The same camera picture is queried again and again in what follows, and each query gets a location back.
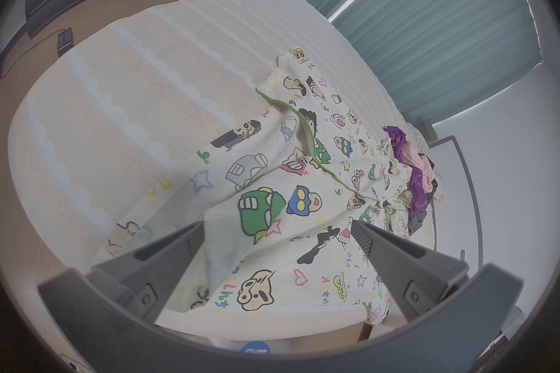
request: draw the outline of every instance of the floor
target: floor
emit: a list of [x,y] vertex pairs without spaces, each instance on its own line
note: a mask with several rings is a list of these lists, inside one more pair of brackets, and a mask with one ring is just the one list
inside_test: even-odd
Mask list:
[[[33,39],[23,35],[3,62],[0,80],[0,280],[39,341],[46,345],[45,340],[48,340],[57,355],[66,355],[71,360],[77,361],[74,351],[54,327],[37,294],[37,284],[57,275],[64,266],[41,242],[14,190],[7,156],[10,123],[31,86],[58,59],[57,30],[72,27],[76,45],[117,19],[172,1],[177,0],[86,0],[53,20]],[[50,34],[51,37],[32,48]],[[6,330],[7,325],[6,319],[2,319],[0,332]],[[80,371],[88,370],[80,366]]]

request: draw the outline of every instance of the black baseboard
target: black baseboard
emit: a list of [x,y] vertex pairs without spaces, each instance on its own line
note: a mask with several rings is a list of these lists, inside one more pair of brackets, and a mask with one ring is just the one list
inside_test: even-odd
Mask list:
[[20,29],[18,29],[17,33],[13,35],[13,37],[8,42],[8,45],[6,45],[6,47],[0,53],[0,64],[4,61],[6,55],[10,52],[13,46],[16,45],[16,42],[20,39],[21,36],[25,34],[26,31],[27,23],[24,23],[24,25]]

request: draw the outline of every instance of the mattress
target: mattress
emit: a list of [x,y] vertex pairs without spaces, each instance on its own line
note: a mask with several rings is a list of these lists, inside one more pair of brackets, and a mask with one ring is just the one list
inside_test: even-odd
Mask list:
[[[366,127],[404,128],[377,77],[305,0],[154,6],[63,55],[24,98],[8,137],[16,191],[43,242],[87,272],[115,223],[154,185],[165,188],[166,175],[198,148],[269,107],[255,86],[279,53],[298,47]],[[176,217],[176,228],[186,224]],[[433,247],[430,239],[419,241]],[[365,318],[354,311],[342,326]]]

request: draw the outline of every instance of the power cord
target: power cord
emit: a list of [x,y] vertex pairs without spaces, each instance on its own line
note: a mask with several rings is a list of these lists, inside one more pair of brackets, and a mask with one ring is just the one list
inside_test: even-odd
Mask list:
[[4,79],[6,76],[8,76],[8,73],[10,72],[10,70],[13,68],[14,65],[17,64],[17,62],[21,59],[21,56],[23,56],[25,53],[27,53],[28,51],[31,51],[33,48],[37,47],[39,43],[46,41],[49,37],[55,35],[56,33],[60,33],[62,31],[66,31],[65,29],[58,29],[56,31],[53,31],[51,34],[49,34],[48,36],[44,37],[43,39],[41,39],[40,41],[38,41],[36,44],[33,45],[33,47],[29,48],[28,50],[25,50],[17,59],[16,61],[10,65],[10,68],[6,71],[6,74],[1,77],[0,79]]

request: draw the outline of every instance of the pink heart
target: pink heart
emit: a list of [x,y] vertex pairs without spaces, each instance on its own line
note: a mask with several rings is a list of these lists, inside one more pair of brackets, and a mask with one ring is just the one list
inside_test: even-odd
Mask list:
[[294,269],[293,270],[294,274],[296,274],[296,286],[303,286],[305,283],[308,282],[307,278],[305,278],[305,275],[302,271],[300,271],[299,269]]

